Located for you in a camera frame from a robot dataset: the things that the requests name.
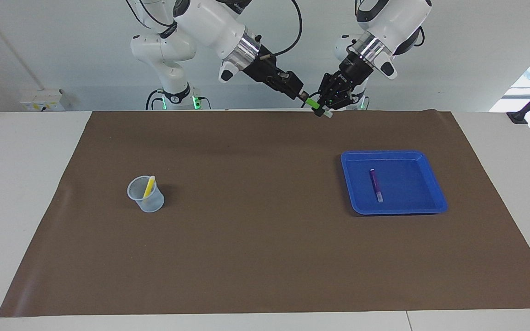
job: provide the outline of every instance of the translucent plastic cup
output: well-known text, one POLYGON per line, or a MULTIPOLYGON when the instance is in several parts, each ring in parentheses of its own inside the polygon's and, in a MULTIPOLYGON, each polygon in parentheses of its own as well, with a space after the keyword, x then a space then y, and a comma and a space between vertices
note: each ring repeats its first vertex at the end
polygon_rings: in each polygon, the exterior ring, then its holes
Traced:
POLYGON ((165 197, 155 182, 153 191, 151 191, 149 197, 144 198, 144 192, 147 189, 147 184, 149 184, 149 179, 150 176, 140 176, 130 182, 130 185, 128 185, 128 197, 136 201, 140 209, 144 212, 155 212, 165 204, 165 197))

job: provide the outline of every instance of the table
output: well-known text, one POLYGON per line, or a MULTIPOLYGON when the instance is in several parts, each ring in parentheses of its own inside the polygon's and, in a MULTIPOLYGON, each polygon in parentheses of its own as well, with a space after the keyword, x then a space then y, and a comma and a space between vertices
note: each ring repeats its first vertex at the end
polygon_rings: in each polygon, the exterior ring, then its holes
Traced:
MULTIPOLYGON (((91 113, 0 113, 0 304, 91 113)), ((454 113, 530 245, 530 129, 504 114, 454 113)), ((80 316, 0 319, 3 329, 523 330, 530 310, 80 316)))

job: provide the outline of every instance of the gray wall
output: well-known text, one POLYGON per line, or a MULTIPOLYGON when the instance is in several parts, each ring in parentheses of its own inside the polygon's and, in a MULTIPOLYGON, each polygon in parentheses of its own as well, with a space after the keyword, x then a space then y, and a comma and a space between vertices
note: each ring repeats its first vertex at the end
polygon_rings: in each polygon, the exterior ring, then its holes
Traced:
MULTIPOLYGON (((333 45, 360 33, 352 0, 299 0, 302 42, 278 60, 315 91, 336 71, 333 45)), ((487 111, 530 65, 530 1, 435 0, 423 25, 425 46, 396 59, 400 77, 374 74, 371 108, 487 111)), ((273 51, 290 44, 297 19, 289 0, 254 0, 239 18, 273 51)), ((144 32, 122 0, 0 0, 0 32, 46 88, 63 88, 75 110, 141 109, 158 87, 153 71, 130 53, 144 32)), ((237 76, 217 81, 219 59, 198 47, 183 63, 215 108, 298 107, 297 101, 237 76)), ((0 39, 0 111, 19 111, 21 90, 36 84, 0 39)))

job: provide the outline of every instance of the brown surface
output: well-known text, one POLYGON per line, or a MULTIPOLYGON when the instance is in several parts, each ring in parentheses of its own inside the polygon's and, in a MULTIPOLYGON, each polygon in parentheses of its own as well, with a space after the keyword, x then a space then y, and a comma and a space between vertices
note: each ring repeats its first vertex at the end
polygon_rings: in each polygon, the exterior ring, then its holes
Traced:
POLYGON ((530 308, 530 248, 450 113, 94 113, 0 316, 469 308, 530 308), (449 211, 358 216, 351 149, 423 151, 449 211))

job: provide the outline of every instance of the blue tray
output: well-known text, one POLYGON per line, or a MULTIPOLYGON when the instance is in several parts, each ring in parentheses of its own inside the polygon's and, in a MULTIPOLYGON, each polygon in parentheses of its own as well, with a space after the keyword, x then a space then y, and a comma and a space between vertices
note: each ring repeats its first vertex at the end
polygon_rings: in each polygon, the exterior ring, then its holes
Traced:
POLYGON ((341 162, 351 205, 359 214, 438 214, 448 208, 429 160, 419 151, 348 151, 341 162), (377 201, 372 169, 383 203, 377 201))

